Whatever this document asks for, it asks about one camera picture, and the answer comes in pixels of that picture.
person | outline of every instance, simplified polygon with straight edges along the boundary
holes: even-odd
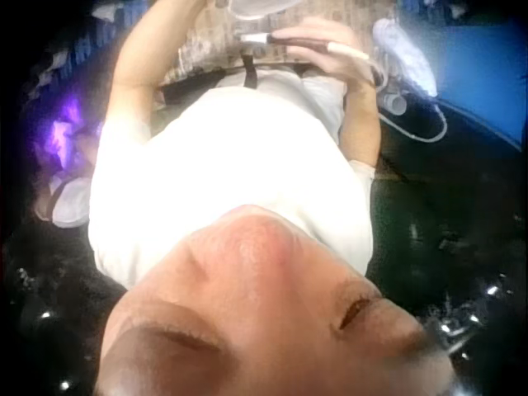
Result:
[[[150,139],[153,92],[203,4],[158,0],[115,66],[89,238],[128,292],[96,394],[444,394],[448,356],[365,278],[380,124],[360,65],[288,48],[326,75],[227,76]],[[273,34],[358,46],[320,18]]]
[[[50,153],[45,145],[33,143],[39,170],[33,182],[35,201],[32,213],[38,219],[62,229],[79,227],[89,219],[90,185],[97,157],[97,138],[88,132],[79,130],[64,136],[72,154],[66,166],[57,153]]]

finger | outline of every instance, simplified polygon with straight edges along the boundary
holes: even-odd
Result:
[[[311,39],[311,40],[328,40],[342,42],[342,35],[336,34],[335,31],[321,30],[311,26],[294,26],[286,27],[273,31],[271,36],[276,39]]]
[[[346,28],[344,31],[336,31],[333,29],[325,29],[315,26],[299,25],[273,31],[271,36],[281,40],[310,39],[335,41],[337,43],[357,47],[356,37],[348,28]]]
[[[315,64],[325,71],[327,71],[329,63],[332,61],[328,55],[320,54],[305,47],[289,46],[287,47],[287,53],[294,58],[308,60],[310,63]]]

cord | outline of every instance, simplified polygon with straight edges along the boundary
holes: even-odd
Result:
[[[408,138],[410,138],[412,140],[416,140],[416,141],[422,142],[422,143],[435,143],[435,142],[438,142],[438,141],[442,140],[444,138],[444,136],[446,136],[447,120],[446,120],[446,116],[444,115],[444,113],[442,113],[442,110],[440,110],[440,107],[438,107],[438,105],[434,105],[433,108],[435,109],[435,112],[438,114],[438,116],[440,117],[440,119],[442,121],[442,131],[437,136],[434,136],[432,138],[422,138],[420,136],[416,136],[415,134],[411,134],[410,132],[408,132],[404,128],[402,128],[401,126],[396,125],[393,121],[389,120],[389,118],[387,118],[386,116],[384,116],[381,113],[379,113],[379,118],[385,124],[392,126],[400,134],[403,134],[403,135],[407,136]]]

white shirt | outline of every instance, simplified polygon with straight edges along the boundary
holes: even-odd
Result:
[[[130,288],[189,233],[259,205],[365,274],[374,169],[352,166],[359,177],[309,111],[243,87],[208,91],[152,139],[108,120],[90,200],[97,267]]]

